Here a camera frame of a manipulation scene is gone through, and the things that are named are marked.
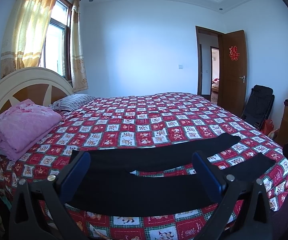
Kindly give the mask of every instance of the black chair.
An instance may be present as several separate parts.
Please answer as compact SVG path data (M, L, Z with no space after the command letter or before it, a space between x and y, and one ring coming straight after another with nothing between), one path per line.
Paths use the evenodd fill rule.
M264 121L268 119L273 107L275 96L269 87L255 85L249 96L241 118L260 130Z

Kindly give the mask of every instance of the red bedding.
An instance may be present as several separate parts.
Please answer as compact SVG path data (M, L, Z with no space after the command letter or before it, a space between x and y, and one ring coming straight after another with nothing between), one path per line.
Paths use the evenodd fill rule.
M189 140L211 138L227 132L241 137L230 149L209 158L220 169L240 163L258 152L277 163L261 178L271 209L277 211L288 193L288 160L279 145L233 114L204 98L189 93L163 93L144 97L98 98L72 113L61 113L63 121L19 161L0 156L0 190L9 199L17 181L45 179L58 174L70 160L72 149L92 150L118 147L159 147ZM139 176L192 174L191 165ZM102 194L90 185L93 194ZM152 197L180 194L180 188L163 188ZM136 198L136 192L126 194ZM49 211L41 203L45 215ZM179 214L157 217L109 217L67 206L76 224L87 236L124 240L193 239L211 216L216 205ZM236 204L233 221L240 208Z

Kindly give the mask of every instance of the striped pillow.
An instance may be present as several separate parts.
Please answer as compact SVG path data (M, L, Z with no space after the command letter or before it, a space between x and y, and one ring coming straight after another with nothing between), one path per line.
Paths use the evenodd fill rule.
M57 100L49 107L53 110L64 110L72 112L80 108L81 106L86 105L87 103L93 101L94 99L95 97L92 97L87 94L73 94L60 100Z

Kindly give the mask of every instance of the brown window frame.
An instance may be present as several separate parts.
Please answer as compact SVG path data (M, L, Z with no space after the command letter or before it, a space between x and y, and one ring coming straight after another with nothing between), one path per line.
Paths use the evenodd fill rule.
M64 65L65 65L65 75L64 78L68 82L72 82L72 76L71 76L71 61L70 61L70 36L71 36L71 14L72 14L72 7L73 5L68 0L59 0L61 3L63 3L66 7L68 7L68 17L67 17L67 23L66 25L58 22L55 19L50 20L50 23L58 26L60 28L64 29ZM44 49L44 67L46 66L46 57L45 57L45 49Z

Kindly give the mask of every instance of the red plastic bag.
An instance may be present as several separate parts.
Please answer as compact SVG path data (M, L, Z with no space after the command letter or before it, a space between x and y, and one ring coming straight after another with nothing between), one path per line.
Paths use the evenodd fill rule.
M274 130L273 121L272 120L265 120L260 131L263 134L268 135L273 130Z

